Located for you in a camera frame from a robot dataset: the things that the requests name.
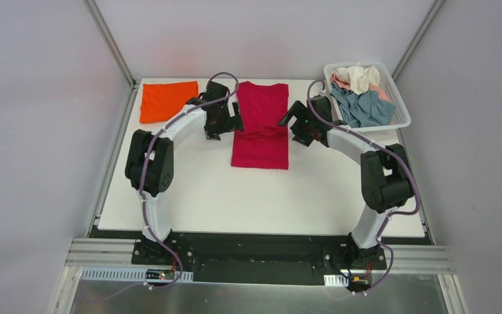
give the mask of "white plastic basket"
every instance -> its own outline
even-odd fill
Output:
[[[334,120],[343,120],[341,116],[341,111],[338,108],[337,102],[334,97],[330,96],[332,91],[332,86],[330,84],[330,76],[334,69],[339,67],[352,67],[353,65],[360,65],[362,67],[375,67],[378,72],[380,72],[380,84],[379,87],[382,88],[388,95],[390,103],[393,103],[397,108],[393,114],[392,124],[389,126],[370,126],[368,128],[353,128],[355,131],[360,132],[372,132],[372,131],[384,131],[384,130],[394,130],[399,128],[404,128],[410,124],[410,115],[407,111],[401,95],[395,86],[395,82],[390,75],[390,72],[383,63],[380,62],[340,62],[331,63],[324,67],[324,77],[326,78],[326,91],[328,93],[328,98],[332,103],[332,116]]]

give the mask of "gray wall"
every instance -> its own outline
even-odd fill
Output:
[[[415,174],[471,313],[502,313],[502,1],[449,1],[398,87]]]
[[[46,313],[127,85],[82,1],[0,1],[0,313]]]
[[[98,0],[131,72],[142,77],[310,79],[329,63],[390,71],[432,0]]]

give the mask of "black mount plate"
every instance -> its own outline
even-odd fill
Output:
[[[194,281],[324,285],[324,275],[350,268],[344,264],[346,238],[171,232],[165,244],[178,254],[184,271],[193,272]],[[134,246],[131,262],[168,266],[173,258],[158,243],[142,236]],[[379,248],[370,262],[373,270],[385,270],[384,250]]]

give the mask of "white table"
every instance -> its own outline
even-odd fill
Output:
[[[141,81],[125,137],[101,213],[100,230],[141,230],[143,219],[136,191],[124,177],[131,136],[137,129],[161,125],[140,124],[143,84],[195,79],[146,78]],[[199,90],[207,79],[197,79]],[[231,79],[217,82],[233,90]],[[290,87],[288,106],[306,99],[311,80],[250,80],[255,84],[285,83]],[[320,84],[315,86],[318,92]],[[368,133],[380,144],[397,143],[394,131]],[[196,132],[175,151],[174,180],[165,201],[173,213],[174,231],[244,234],[346,235],[357,224],[365,205],[360,167],[344,154],[313,142],[304,147],[291,141],[290,169],[248,169],[230,166],[233,133],[207,141]],[[403,210],[411,211],[414,200]],[[397,216],[384,236],[424,237],[419,215]]]

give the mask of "orange cloth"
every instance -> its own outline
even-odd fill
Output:
[[[197,97],[197,81],[172,84],[143,84],[140,123],[168,121],[192,97]]]

